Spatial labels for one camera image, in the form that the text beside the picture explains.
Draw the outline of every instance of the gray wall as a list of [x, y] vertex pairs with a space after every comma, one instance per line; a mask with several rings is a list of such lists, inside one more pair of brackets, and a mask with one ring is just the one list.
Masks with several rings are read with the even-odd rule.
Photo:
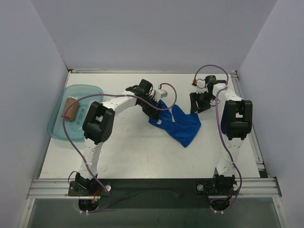
[[30, 0], [0, 2], [0, 227], [17, 227], [67, 69]]
[[239, 69], [276, 0], [32, 2], [69, 69], [192, 73]]
[[303, 15], [303, 0], [278, 0], [239, 71], [266, 168], [295, 228], [304, 226]]

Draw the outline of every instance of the cylindrical brown object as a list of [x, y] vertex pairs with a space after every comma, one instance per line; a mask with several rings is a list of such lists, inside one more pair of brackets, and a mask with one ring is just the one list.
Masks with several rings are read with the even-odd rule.
[[[67, 108], [74, 102], [76, 101], [77, 99], [72, 97], [72, 96], [69, 96], [67, 99], [66, 99], [66, 103], [65, 103], [65, 107], [63, 109], [63, 112], [61, 114], [61, 117], [63, 117], [63, 114], [65, 113], [65, 111], [67, 110]], [[79, 102], [77, 101], [75, 104], [72, 105], [72, 107], [70, 107], [70, 109], [67, 111], [66, 113], [66, 120], [67, 121], [73, 121], [75, 119], [75, 115], [76, 115], [76, 112], [77, 112], [77, 109], [79, 107]]]

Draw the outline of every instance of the bolt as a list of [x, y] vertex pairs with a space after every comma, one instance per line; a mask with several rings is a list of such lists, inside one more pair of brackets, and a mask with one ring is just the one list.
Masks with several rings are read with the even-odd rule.
[[236, 184], [234, 184], [234, 185], [232, 185], [232, 189], [233, 189], [233, 191], [236, 191], [236, 190], [238, 190], [238, 186]]
[[202, 184], [199, 184], [197, 186], [198, 191], [203, 191], [204, 190], [204, 186]]
[[108, 191], [111, 191], [111, 186], [110, 186], [110, 185], [107, 184], [107, 185], [105, 186], [105, 188], [106, 188]]

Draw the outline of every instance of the folded blue fabric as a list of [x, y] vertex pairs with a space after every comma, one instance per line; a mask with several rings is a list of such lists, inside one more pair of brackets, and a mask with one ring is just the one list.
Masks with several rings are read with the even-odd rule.
[[[167, 108], [163, 101], [160, 102], [162, 103], [162, 108]], [[184, 147], [187, 147], [200, 129], [199, 116], [198, 114], [185, 114], [177, 105], [173, 106], [171, 111], [172, 113], [169, 110], [160, 111], [160, 124], [151, 118], [149, 119], [149, 123], [164, 129]]]

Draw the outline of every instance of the clear plastic object in bin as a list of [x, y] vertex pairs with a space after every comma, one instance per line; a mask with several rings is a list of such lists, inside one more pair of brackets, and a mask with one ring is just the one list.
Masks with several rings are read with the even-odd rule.
[[[71, 85], [67, 87], [57, 101], [56, 107], [47, 126], [47, 133], [54, 139], [67, 140], [66, 134], [63, 131], [61, 117], [66, 99], [69, 96], [79, 99], [83, 96], [102, 93], [103, 91], [101, 88], [93, 85]], [[71, 122], [66, 121], [67, 133], [73, 141], [84, 140], [82, 124], [85, 120], [88, 108], [94, 101], [102, 102], [103, 96], [89, 97], [79, 101], [79, 108], [77, 109], [75, 119]]]

